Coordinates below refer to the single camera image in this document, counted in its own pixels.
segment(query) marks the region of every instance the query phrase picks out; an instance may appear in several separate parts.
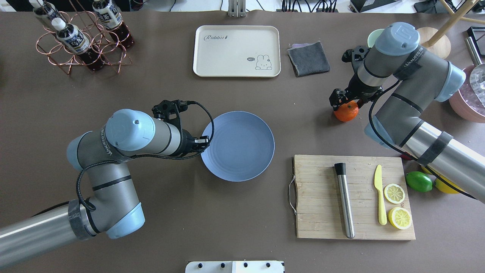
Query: black muddler tip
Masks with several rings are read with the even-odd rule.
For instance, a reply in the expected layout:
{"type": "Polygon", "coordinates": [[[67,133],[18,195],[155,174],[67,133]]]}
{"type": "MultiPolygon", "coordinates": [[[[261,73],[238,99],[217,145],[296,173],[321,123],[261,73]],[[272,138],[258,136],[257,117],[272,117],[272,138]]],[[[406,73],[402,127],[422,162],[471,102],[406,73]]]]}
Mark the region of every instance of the black muddler tip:
{"type": "Polygon", "coordinates": [[[337,175],[345,175],[345,163],[335,163],[334,166],[337,175]]]}

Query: bunny drawing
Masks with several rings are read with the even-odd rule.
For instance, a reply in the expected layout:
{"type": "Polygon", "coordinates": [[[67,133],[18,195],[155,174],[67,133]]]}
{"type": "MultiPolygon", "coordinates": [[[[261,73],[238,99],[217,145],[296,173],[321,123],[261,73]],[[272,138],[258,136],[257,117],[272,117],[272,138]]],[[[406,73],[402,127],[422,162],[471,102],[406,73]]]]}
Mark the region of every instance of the bunny drawing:
{"type": "Polygon", "coordinates": [[[268,55],[258,55],[258,61],[256,62],[256,70],[272,70],[270,57],[268,55]]]}

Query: gray cloth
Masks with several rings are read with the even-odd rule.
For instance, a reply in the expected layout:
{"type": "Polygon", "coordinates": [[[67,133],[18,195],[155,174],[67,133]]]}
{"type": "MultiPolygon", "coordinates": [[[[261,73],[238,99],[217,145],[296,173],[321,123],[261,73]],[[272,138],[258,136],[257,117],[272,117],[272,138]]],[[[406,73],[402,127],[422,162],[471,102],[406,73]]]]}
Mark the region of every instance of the gray cloth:
{"type": "Polygon", "coordinates": [[[288,55],[299,77],[330,71],[330,65],[320,41],[303,47],[290,48],[288,55]]]}

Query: robotic arm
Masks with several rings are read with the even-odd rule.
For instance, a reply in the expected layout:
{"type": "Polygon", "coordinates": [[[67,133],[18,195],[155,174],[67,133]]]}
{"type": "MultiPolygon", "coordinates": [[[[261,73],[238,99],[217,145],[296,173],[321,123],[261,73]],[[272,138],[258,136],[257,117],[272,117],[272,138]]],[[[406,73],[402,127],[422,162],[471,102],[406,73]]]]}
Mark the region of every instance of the robotic arm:
{"type": "Polygon", "coordinates": [[[209,138],[194,138],[181,127],[179,113],[190,104],[200,105],[163,101],[153,107],[154,118],[122,109],[100,130],[74,139],[67,158],[86,171],[94,195],[84,200],[78,184],[78,199],[0,229],[0,269],[101,232],[116,239],[138,230],[145,217],[126,162],[144,156],[191,158],[203,152],[209,138]],[[197,154],[183,157],[188,153],[197,154]]]}
{"type": "MultiPolygon", "coordinates": [[[[465,81],[465,74],[428,52],[419,40],[413,26],[397,22],[384,30],[370,50],[347,51],[342,60],[352,61],[355,74],[345,90],[333,91],[330,104],[336,110],[359,99],[361,107],[376,100],[381,85],[394,75],[402,82],[372,117],[376,132],[485,203],[485,158],[420,119],[433,100],[449,99],[465,81]]],[[[384,144],[370,124],[365,133],[384,144]]]]}

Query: wooden disc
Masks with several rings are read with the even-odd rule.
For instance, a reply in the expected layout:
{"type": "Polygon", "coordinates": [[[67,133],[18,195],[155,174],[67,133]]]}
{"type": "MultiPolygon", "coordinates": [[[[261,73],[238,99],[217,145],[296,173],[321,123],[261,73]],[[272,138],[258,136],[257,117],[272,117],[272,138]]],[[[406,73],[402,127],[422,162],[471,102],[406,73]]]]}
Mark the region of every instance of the wooden disc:
{"type": "Polygon", "coordinates": [[[438,30],[435,28],[423,27],[417,29],[417,31],[420,33],[420,44],[427,50],[443,59],[450,55],[450,52],[452,51],[452,44],[446,35],[443,35],[443,37],[441,37],[441,39],[438,40],[438,42],[436,42],[434,45],[428,46],[426,42],[429,41],[429,39],[431,39],[431,37],[433,37],[438,30]]]}

